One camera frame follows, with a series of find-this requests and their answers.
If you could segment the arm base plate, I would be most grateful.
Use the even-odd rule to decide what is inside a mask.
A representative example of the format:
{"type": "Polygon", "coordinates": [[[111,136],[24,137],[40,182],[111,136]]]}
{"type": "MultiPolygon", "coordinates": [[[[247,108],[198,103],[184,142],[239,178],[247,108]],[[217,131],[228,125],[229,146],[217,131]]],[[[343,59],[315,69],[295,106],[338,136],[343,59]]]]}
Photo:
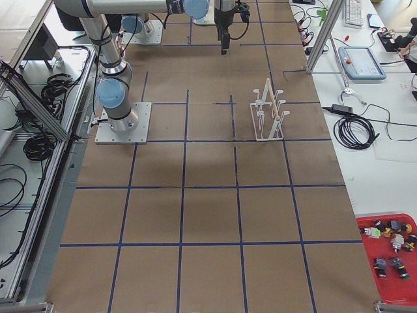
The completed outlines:
{"type": "Polygon", "coordinates": [[[103,109],[100,123],[95,136],[97,144],[146,144],[151,118],[151,102],[131,103],[130,115],[121,120],[110,119],[103,109]]]}
{"type": "Polygon", "coordinates": [[[158,20],[143,22],[135,16],[127,16],[122,21],[124,30],[123,44],[139,44],[144,46],[157,46],[161,44],[163,25],[158,20]]]}

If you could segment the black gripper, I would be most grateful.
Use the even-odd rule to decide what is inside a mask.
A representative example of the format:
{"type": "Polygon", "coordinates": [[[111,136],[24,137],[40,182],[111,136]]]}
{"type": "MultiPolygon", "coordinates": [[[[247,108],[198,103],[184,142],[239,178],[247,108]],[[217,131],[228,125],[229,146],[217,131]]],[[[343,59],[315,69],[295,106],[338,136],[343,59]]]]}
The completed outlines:
{"type": "Polygon", "coordinates": [[[235,1],[215,0],[214,1],[214,22],[220,32],[221,54],[226,55],[230,44],[229,26],[233,23],[235,1]]]}

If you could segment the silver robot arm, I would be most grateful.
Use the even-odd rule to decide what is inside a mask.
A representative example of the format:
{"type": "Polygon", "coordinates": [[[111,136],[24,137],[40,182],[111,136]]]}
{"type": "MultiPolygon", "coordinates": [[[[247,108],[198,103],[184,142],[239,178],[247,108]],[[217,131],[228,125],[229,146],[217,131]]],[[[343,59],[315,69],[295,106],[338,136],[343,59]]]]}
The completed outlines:
{"type": "MultiPolygon", "coordinates": [[[[225,55],[229,49],[231,35],[229,26],[233,23],[234,15],[238,14],[239,1],[215,1],[214,23],[217,29],[218,41],[221,42],[221,54],[225,55]]],[[[168,15],[187,14],[191,19],[203,18],[209,11],[209,1],[142,1],[140,14],[148,14],[156,11],[167,12],[168,15]]],[[[146,33],[146,18],[138,15],[125,14],[122,16],[122,26],[127,33],[132,35],[146,33]]]]}
{"type": "Polygon", "coordinates": [[[99,56],[104,80],[98,84],[96,95],[107,113],[110,129],[118,133],[135,129],[139,115],[128,99],[132,69],[113,40],[106,15],[166,12],[200,19],[209,10],[208,1],[56,1],[55,6],[79,18],[99,56]]]}

